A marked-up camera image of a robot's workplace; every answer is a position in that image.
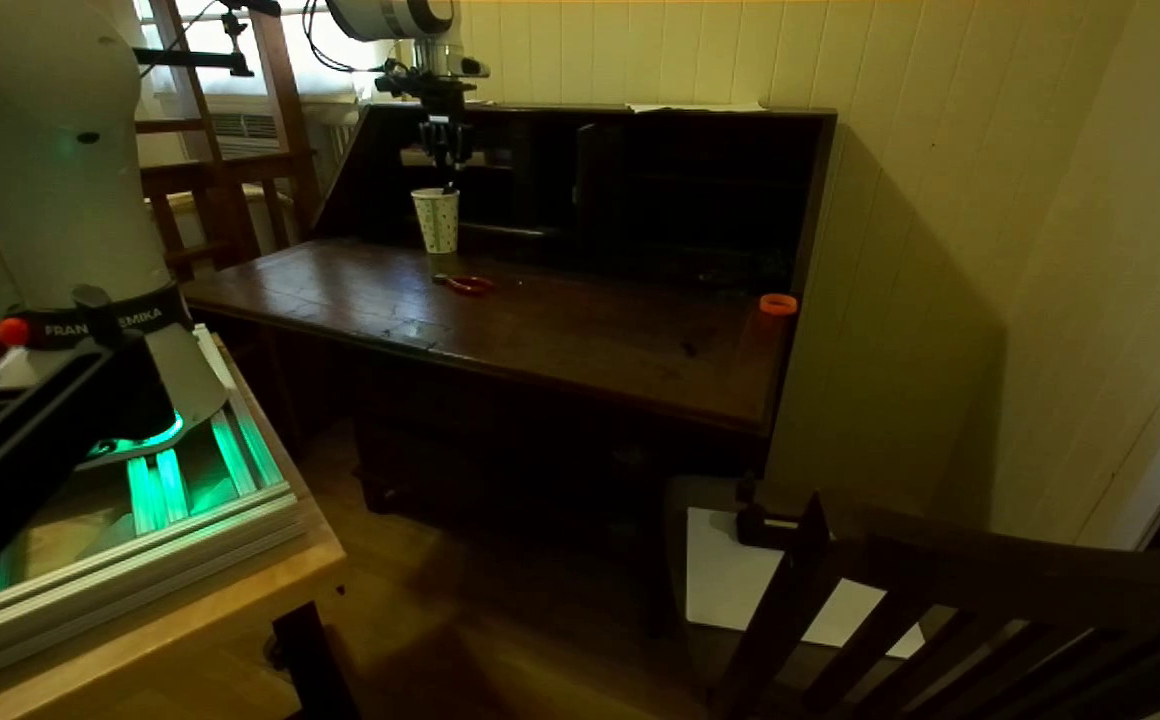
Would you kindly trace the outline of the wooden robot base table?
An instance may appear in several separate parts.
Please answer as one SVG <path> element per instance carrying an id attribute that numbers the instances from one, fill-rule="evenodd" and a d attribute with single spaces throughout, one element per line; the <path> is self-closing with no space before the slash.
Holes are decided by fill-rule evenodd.
<path id="1" fill-rule="evenodd" d="M 203 323 L 191 336 L 221 409 L 86 460 L 0 548 L 0 720 L 299 601 L 345 563 L 232 351 Z"/>

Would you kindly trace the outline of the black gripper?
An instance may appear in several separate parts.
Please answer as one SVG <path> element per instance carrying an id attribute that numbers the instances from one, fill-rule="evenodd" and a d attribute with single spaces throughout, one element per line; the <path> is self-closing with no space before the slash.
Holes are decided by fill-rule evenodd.
<path id="1" fill-rule="evenodd" d="M 463 74 L 440 78 L 436 70 L 424 65 L 382 59 L 375 88 L 386 95 L 413 95 L 419 104 L 419 146 L 428 150 L 428 185 L 461 191 L 461 174 L 467 156 Z"/>

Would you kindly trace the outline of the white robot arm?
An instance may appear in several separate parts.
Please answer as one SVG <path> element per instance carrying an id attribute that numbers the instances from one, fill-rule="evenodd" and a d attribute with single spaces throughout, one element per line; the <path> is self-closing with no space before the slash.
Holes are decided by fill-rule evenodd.
<path id="1" fill-rule="evenodd" d="M 0 246 L 27 301 L 168 284 L 134 169 L 142 65 L 236 74 L 243 58 L 134 49 L 109 0 L 0 0 Z"/>

